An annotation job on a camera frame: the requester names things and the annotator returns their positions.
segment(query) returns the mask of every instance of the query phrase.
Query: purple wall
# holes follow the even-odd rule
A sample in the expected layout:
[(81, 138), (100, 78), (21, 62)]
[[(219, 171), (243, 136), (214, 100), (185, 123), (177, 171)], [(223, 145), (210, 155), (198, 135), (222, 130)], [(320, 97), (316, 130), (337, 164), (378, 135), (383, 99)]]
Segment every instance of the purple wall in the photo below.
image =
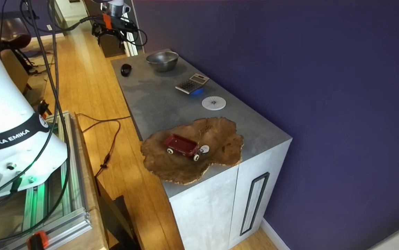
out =
[[(0, 0), (0, 13), (2, 10), (4, 0)], [(47, 1), (46, 0), (31, 0), (33, 5), (34, 12), (39, 19), (36, 20), (38, 27), (44, 30), (47, 29), (47, 24), (51, 24), (51, 21), (47, 14)], [(5, 5), (5, 12), (7, 11), (19, 11), (20, 0), (8, 0)], [(34, 30), (28, 24), (26, 25), (31, 32), (31, 35), (35, 37)], [(50, 33), (43, 33), (41, 32), (40, 35), (50, 35)]]
[(147, 52), (180, 53), (294, 137), (265, 214), (291, 250), (399, 229), (399, 1), (335, 2), (135, 0)]

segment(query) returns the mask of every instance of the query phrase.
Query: metal bowl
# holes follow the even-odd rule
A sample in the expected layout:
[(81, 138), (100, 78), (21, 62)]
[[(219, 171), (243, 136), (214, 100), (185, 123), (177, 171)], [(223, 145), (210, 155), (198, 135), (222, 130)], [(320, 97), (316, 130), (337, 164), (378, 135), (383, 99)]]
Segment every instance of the metal bowl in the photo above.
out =
[(179, 55), (175, 52), (165, 51), (149, 55), (146, 60), (155, 71), (167, 72), (176, 66), (178, 57)]

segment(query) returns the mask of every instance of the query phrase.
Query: wooden floor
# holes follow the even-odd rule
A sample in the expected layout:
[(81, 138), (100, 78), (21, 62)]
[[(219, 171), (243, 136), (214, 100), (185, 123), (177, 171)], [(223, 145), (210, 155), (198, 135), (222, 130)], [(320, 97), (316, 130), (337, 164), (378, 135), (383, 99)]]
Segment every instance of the wooden floor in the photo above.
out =
[[(97, 119), (130, 116), (121, 89), (90, 25), (82, 24), (68, 36), (58, 38), (59, 100), (63, 110), (84, 113)], [(54, 106), (49, 87), (45, 100)], [(121, 120), (115, 149), (98, 177), (112, 198), (123, 195), (138, 231), (143, 250), (182, 250), (182, 241), (160, 180), (142, 162), (141, 142), (132, 120)], [(79, 117), (82, 129), (94, 122)], [(84, 134), (93, 172), (96, 173), (109, 151), (117, 123), (103, 123)], [(263, 231), (258, 231), (234, 250), (276, 250)]]

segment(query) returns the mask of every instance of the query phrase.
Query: small white disc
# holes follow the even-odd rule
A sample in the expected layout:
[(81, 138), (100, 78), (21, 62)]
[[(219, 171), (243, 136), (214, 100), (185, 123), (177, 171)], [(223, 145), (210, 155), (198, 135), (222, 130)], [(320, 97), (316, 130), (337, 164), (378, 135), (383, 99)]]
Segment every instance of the small white disc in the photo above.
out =
[(205, 109), (220, 110), (226, 106), (226, 100), (221, 97), (207, 97), (202, 104)]
[(200, 148), (202, 153), (207, 153), (210, 150), (210, 147), (208, 145), (204, 145)]

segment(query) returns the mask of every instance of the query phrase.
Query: cabinet door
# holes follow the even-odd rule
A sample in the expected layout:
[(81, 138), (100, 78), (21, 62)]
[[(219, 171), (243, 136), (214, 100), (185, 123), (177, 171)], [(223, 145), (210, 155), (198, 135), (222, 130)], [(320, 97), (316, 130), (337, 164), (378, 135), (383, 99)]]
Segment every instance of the cabinet door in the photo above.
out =
[(229, 249), (259, 229), (291, 141), (240, 163)]
[(185, 250), (227, 250), (238, 166), (170, 198)]

